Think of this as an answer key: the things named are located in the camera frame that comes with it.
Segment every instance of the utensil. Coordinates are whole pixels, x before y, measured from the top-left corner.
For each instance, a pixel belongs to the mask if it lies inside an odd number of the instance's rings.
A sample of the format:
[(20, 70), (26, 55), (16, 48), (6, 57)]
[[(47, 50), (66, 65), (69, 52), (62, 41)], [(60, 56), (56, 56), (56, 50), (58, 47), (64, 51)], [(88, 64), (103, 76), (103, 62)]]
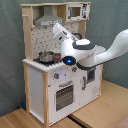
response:
[(39, 59), (41, 62), (52, 62), (54, 61), (54, 52), (45, 51), (39, 53)]

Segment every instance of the toy kitchen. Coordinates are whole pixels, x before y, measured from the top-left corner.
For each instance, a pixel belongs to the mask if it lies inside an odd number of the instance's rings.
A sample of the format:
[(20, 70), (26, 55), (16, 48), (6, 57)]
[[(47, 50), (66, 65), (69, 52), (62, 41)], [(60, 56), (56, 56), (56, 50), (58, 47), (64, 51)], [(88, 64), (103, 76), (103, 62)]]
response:
[[(22, 4), (26, 59), (23, 60), (27, 111), (46, 128), (101, 95), (102, 65), (81, 70), (61, 59), (53, 28), (61, 24), (85, 39), (90, 2)], [(105, 49), (95, 46), (95, 55)]]

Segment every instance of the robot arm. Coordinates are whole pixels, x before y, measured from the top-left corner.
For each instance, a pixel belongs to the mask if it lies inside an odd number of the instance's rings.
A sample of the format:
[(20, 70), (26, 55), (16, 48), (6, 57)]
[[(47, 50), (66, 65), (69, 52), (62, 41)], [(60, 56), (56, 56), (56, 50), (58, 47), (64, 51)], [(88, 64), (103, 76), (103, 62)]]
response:
[(83, 70), (117, 58), (128, 51), (128, 30), (120, 32), (112, 46), (98, 55), (94, 55), (95, 45), (89, 40), (77, 39), (59, 23), (54, 25), (53, 33), (54, 38), (61, 42), (62, 61), (66, 65), (77, 63), (78, 68)]

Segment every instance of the oven window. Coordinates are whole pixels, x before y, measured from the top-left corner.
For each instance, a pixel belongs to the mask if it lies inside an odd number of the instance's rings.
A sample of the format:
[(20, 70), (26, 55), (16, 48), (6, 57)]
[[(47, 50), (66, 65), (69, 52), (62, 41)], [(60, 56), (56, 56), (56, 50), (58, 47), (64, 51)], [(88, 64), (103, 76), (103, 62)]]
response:
[(56, 111), (73, 103), (73, 85), (56, 92)]
[(72, 7), (71, 17), (80, 16), (81, 7)]
[(90, 83), (95, 80), (95, 69), (96, 68), (92, 68), (91, 70), (87, 71), (87, 83)]

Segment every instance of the table surface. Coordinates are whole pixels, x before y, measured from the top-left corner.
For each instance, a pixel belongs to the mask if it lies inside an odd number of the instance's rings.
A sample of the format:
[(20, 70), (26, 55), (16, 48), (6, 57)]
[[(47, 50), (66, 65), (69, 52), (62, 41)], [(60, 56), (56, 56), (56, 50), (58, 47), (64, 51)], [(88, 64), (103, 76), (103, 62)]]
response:
[(89, 128), (115, 128), (128, 118), (128, 89), (102, 80), (101, 93), (71, 117)]
[[(44, 128), (31, 114), (23, 109), (16, 110), (0, 118), (0, 128)], [(69, 118), (64, 118), (50, 128), (81, 128)]]

